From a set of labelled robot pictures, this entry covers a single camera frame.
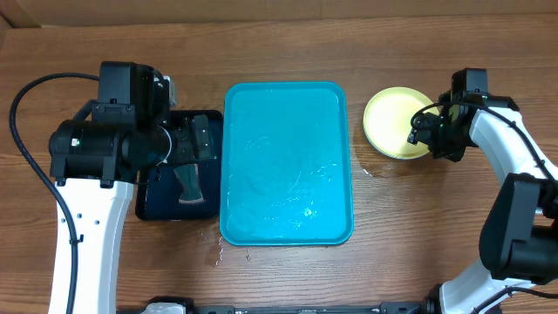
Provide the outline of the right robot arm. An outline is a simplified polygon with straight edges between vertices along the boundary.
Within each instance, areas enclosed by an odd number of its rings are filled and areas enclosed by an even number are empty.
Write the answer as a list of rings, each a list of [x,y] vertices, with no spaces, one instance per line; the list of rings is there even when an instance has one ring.
[[[480,232],[479,259],[435,287],[418,313],[498,313],[516,293],[555,299],[538,291],[557,278],[557,226],[537,226],[537,214],[557,219],[557,168],[541,152],[510,98],[472,95],[418,110],[408,140],[425,143],[435,159],[458,161],[478,147],[500,183]]]

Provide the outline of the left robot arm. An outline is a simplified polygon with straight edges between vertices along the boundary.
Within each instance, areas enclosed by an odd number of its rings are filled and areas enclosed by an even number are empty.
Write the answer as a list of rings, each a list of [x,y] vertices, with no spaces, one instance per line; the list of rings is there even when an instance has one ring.
[[[175,104],[168,76],[105,61],[97,97],[51,136],[60,198],[50,312],[115,312],[129,209],[143,221],[218,215],[222,115]]]

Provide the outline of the yellow plate top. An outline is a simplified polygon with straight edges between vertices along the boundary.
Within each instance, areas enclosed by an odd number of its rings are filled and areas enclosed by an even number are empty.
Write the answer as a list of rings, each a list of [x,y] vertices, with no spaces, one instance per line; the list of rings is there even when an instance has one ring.
[[[429,153],[426,144],[407,141],[414,113],[432,101],[408,87],[390,87],[376,93],[363,116],[367,140],[381,153],[398,160],[413,160]]]

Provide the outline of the green scrub sponge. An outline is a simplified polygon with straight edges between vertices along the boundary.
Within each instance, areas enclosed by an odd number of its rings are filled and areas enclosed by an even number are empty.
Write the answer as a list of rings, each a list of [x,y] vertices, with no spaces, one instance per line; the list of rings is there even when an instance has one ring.
[[[197,164],[179,166],[174,170],[174,174],[182,186],[179,196],[180,204],[194,205],[204,202]]]

